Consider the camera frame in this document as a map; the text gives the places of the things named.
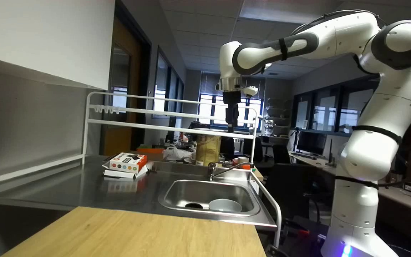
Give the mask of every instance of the ceiling light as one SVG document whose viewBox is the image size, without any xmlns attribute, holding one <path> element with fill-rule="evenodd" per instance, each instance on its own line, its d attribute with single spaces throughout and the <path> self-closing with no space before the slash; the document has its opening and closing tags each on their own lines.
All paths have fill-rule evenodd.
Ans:
<svg viewBox="0 0 411 257">
<path fill-rule="evenodd" d="M 239 17 L 280 22 L 308 22 L 336 7 L 336 0 L 243 0 Z"/>
</svg>

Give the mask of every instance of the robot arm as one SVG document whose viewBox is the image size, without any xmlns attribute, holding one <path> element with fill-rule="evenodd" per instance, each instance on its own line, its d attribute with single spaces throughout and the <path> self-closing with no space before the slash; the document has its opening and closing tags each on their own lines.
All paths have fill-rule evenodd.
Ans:
<svg viewBox="0 0 411 257">
<path fill-rule="evenodd" d="M 380 77 L 358 125 L 353 127 L 350 142 L 342 151 L 346 175 L 375 181 L 387 172 L 397 141 L 411 124 L 411 21 L 379 28 L 375 14 L 369 11 L 336 11 L 298 27 L 278 41 L 259 45 L 226 42 L 219 51 L 219 87 L 226 94 L 239 92 L 240 75 L 262 71 L 276 59 L 345 54 L 353 55 L 362 69 Z M 226 114 L 236 118 L 236 109 L 232 111 L 235 104 L 226 102 Z M 376 151 L 375 158 L 369 158 L 365 154 L 375 141 L 386 151 Z"/>
<path fill-rule="evenodd" d="M 396 255 L 373 231 L 376 181 L 387 174 L 397 142 L 411 124 L 411 21 L 377 27 L 369 11 L 336 11 L 266 44 L 226 42 L 219 51 L 219 87 L 239 89 L 240 75 L 289 57 L 353 55 L 379 74 L 379 84 L 346 141 L 335 171 L 330 225 L 322 255 Z M 233 114 L 232 99 L 226 114 Z"/>
</svg>

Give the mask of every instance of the wooden tabletop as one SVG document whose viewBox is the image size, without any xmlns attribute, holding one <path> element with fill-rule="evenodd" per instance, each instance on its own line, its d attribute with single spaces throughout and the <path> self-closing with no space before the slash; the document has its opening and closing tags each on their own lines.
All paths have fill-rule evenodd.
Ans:
<svg viewBox="0 0 411 257">
<path fill-rule="evenodd" d="M 76 206 L 4 255 L 265 255 L 252 225 Z"/>
</svg>

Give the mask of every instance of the computer monitor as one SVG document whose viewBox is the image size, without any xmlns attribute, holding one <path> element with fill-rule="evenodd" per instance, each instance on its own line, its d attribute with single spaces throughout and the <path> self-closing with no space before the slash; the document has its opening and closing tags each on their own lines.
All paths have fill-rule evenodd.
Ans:
<svg viewBox="0 0 411 257">
<path fill-rule="evenodd" d="M 300 131 L 296 138 L 295 149 L 306 151 L 313 155 L 322 155 L 325 139 L 325 134 Z"/>
</svg>

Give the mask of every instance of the ceiling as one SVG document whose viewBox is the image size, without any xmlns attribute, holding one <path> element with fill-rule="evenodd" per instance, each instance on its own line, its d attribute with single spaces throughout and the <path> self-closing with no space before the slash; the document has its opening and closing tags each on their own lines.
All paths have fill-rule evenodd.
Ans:
<svg viewBox="0 0 411 257">
<path fill-rule="evenodd" d="M 188 69 L 218 74 L 221 44 L 263 42 L 289 34 L 300 22 L 345 8 L 376 11 L 387 24 L 411 18 L 406 0 L 159 0 Z M 262 75 L 296 78 L 330 59 L 289 58 L 273 62 Z"/>
</svg>

